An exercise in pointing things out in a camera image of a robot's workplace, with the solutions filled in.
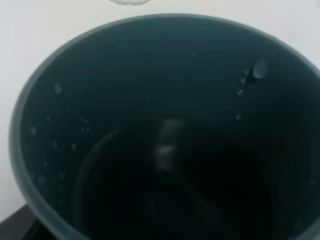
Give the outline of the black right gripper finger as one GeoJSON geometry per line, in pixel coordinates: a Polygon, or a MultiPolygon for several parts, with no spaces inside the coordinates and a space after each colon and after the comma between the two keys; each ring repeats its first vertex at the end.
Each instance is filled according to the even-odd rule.
{"type": "Polygon", "coordinates": [[[54,240],[27,204],[0,223],[1,240],[54,240]]]}

